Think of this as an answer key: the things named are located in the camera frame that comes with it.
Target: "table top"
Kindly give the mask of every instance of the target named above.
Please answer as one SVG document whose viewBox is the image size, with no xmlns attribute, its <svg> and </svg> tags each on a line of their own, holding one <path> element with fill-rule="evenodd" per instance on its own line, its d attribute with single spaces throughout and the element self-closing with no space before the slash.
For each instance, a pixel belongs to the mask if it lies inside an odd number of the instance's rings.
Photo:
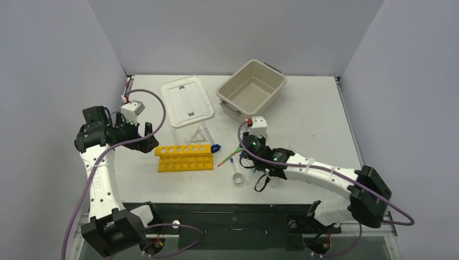
<svg viewBox="0 0 459 260">
<path fill-rule="evenodd" d="M 132 89 L 148 89 L 160 95 L 166 82 L 186 75 L 136 75 Z M 216 89 L 229 76 L 200 76 L 215 110 L 206 125 L 215 143 L 222 149 L 214 155 L 213 171 L 158 173 L 159 158 L 154 153 L 143 154 L 125 147 L 115 153 L 115 174 L 124 202 L 154 203 L 223 203 L 223 204 L 310 204 L 316 200 L 336 199 L 338 195 L 322 188 L 299 182 L 281 180 L 278 186 L 268 186 L 263 192 L 250 185 L 233 185 L 233 169 L 228 161 L 217 164 L 238 147 L 239 123 L 225 114 L 216 96 Z M 337 167 L 360 168 L 360 162 L 347 122 L 334 77 L 288 76 L 287 84 L 277 99 L 263 113 L 268 124 L 267 145 L 288 148 L 315 161 Z M 162 117 L 158 101 L 146 93 L 133 93 L 131 100 L 142 101 L 146 109 L 139 116 L 140 133 L 148 121 L 155 128 Z M 178 128 L 178 139 L 198 128 L 200 123 Z M 175 145 L 168 119 L 155 135 L 160 146 Z"/>
</svg>

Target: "purple cable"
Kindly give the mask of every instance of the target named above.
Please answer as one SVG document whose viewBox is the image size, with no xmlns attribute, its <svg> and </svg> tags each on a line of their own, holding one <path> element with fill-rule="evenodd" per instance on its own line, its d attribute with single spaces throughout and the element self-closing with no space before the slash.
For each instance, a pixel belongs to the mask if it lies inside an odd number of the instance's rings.
<svg viewBox="0 0 459 260">
<path fill-rule="evenodd" d="M 307 165 L 304 165 L 304 164 L 286 164 L 284 162 L 276 162 L 276 161 L 269 161 L 269 160 L 266 160 L 266 159 L 263 159 L 261 157 L 258 157 L 256 156 L 255 154 L 253 154 L 252 152 L 250 152 L 247 147 L 244 146 L 244 144 L 242 143 L 242 138 L 240 136 L 240 133 L 241 133 L 241 129 L 242 127 L 247 124 L 247 121 L 241 123 L 241 125 L 239 126 L 238 128 L 238 140 L 239 140 L 239 144 L 241 146 L 241 148 L 246 152 L 248 153 L 248 155 L 252 156 L 253 158 L 259 160 L 259 161 L 262 161 L 264 163 L 267 163 L 267 164 L 271 164 L 271 165 L 278 165 L 278 166 L 292 166 L 292 167 L 306 167 Z M 382 220 L 382 222 L 384 223 L 388 223 L 388 224 L 393 224 L 393 225 L 402 225 L 402 226 L 412 226 L 415 224 L 415 220 L 410 216 L 408 215 L 408 213 L 406 213 L 405 211 L 401 210 L 399 207 L 397 207 L 396 205 L 394 205 L 392 202 L 388 201 L 386 198 L 384 198 L 383 196 L 379 195 L 378 193 L 374 192 L 373 190 L 371 190 L 370 188 L 366 187 L 365 185 L 363 184 L 360 184 L 358 182 L 356 182 L 355 180 L 333 170 L 332 169 L 328 169 L 326 167 L 322 167 L 322 166 L 317 166 L 317 165 L 310 165 L 309 168 L 311 169 L 317 169 L 317 170 L 321 170 L 321 171 L 325 171 L 325 172 L 331 172 L 332 174 L 335 174 L 336 176 L 342 178 L 342 179 L 345 179 L 347 181 L 349 181 L 350 183 L 353 183 L 354 185 L 358 186 L 359 188 L 369 192 L 371 195 L 375 196 L 376 198 L 380 199 L 382 202 L 386 203 L 388 206 L 390 206 L 391 208 L 393 208 L 394 210 L 396 210 L 398 213 L 402 214 L 403 216 L 405 216 L 410 222 L 398 222 L 398 221 L 389 221 L 389 220 Z"/>
<path fill-rule="evenodd" d="M 355 242 L 354 245 L 352 245 L 350 248 L 348 248 L 347 250 L 344 250 L 343 252 L 339 252 L 339 253 L 327 253 L 326 255 L 322 255 L 322 257 L 333 257 L 333 256 L 342 256 L 342 255 L 346 255 L 347 253 L 349 253 L 350 251 L 354 250 L 359 244 L 360 244 L 360 240 L 362 239 L 362 225 L 359 223 L 359 226 L 360 226 L 360 231 L 359 231 L 359 236 L 357 238 L 357 241 Z M 318 253 L 314 253 L 315 256 L 321 256 L 321 254 L 318 254 Z"/>
<path fill-rule="evenodd" d="M 171 256 L 175 256 L 177 254 L 180 254 L 182 253 L 183 251 L 189 249 L 189 248 L 192 248 L 194 247 L 196 244 L 198 244 L 199 242 L 201 242 L 201 240 L 204 238 L 204 232 L 200 229 L 198 229 L 197 227 L 195 226 L 189 226 L 189 225 L 183 225 L 183 224 L 172 224 L 172 223 L 161 223 L 161 224 L 154 224 L 154 225 L 151 225 L 149 227 L 146 228 L 146 230 L 149 230 L 149 229 L 154 229 L 154 228 L 157 228 L 159 226 L 179 226 L 181 228 L 187 228 L 187 229 L 193 229 L 193 230 L 196 230 L 196 231 L 199 231 L 201 233 L 201 238 L 199 238 L 198 240 L 196 240 L 195 242 L 187 245 L 186 247 L 180 249 L 179 251 L 177 252 L 173 252 L 173 253 L 169 253 L 167 255 L 163 255 L 163 256 L 156 256 L 156 255 L 152 255 L 153 258 L 167 258 L 167 257 L 171 257 Z M 155 242 L 152 242 L 152 243 L 149 243 L 148 245 L 146 245 L 143 249 L 142 249 L 142 252 L 145 252 L 147 251 L 147 248 L 149 248 L 150 246 L 154 245 Z"/>
<path fill-rule="evenodd" d="M 151 134 L 147 134 L 146 136 L 144 137 L 141 137 L 141 138 L 137 138 L 137 139 L 134 139 L 134 140 L 129 140 L 129 141 L 124 141 L 124 142 L 120 142 L 114 146 L 111 146 L 109 147 L 107 150 L 105 150 L 97 159 L 96 161 L 94 162 L 94 165 L 98 165 L 99 162 L 102 160 L 102 158 L 108 153 L 110 152 L 110 150 L 113 150 L 117 147 L 120 147 L 122 145 L 129 145 L 129 144 L 133 144 L 135 142 L 139 142 L 139 141 L 142 141 L 142 140 L 145 140 L 145 139 L 148 139 L 150 137 L 152 137 L 154 134 L 156 134 L 159 129 L 162 127 L 162 125 L 164 124 L 164 121 L 166 120 L 166 106 L 164 105 L 164 102 L 162 102 L 162 100 L 160 99 L 160 97 L 158 95 L 156 95 L 155 93 L 151 92 L 150 90 L 146 90 L 146 89 L 135 89 L 135 90 L 131 90 L 127 93 L 125 93 L 125 96 L 131 94 L 131 93 L 134 93 L 134 92 L 145 92 L 145 93 L 148 93 L 150 95 L 153 95 L 156 99 L 158 99 L 159 103 L 161 103 L 161 106 L 162 106 L 162 112 L 163 112 L 163 116 L 162 116 L 162 120 L 160 122 L 160 124 L 158 125 L 158 127 L 151 133 Z M 72 214 L 72 217 L 70 218 L 70 222 L 69 222 L 69 225 L 67 226 L 67 230 L 65 231 L 65 236 L 64 236 L 64 242 L 62 244 L 62 251 L 61 251 L 61 260 L 65 260 L 65 253 L 66 253 L 66 250 L 67 250 L 67 242 L 69 240 L 69 237 L 70 237 L 70 231 L 71 231 L 71 228 L 73 226 L 73 223 L 75 222 L 75 219 L 76 219 L 76 216 L 78 215 L 78 212 L 81 208 L 81 206 L 83 205 L 83 202 L 84 202 L 84 199 L 86 198 L 86 194 L 88 193 L 88 190 L 89 190 L 89 187 L 91 186 L 91 183 L 93 181 L 93 177 L 96 173 L 96 170 L 97 170 L 97 167 L 93 167 L 93 169 L 91 170 L 91 174 L 89 175 L 88 177 L 88 180 L 86 181 L 86 184 L 84 186 L 84 189 L 83 189 L 83 193 L 81 194 L 80 196 L 80 200 L 78 201 L 78 204 L 76 205 L 76 208 Z"/>
</svg>

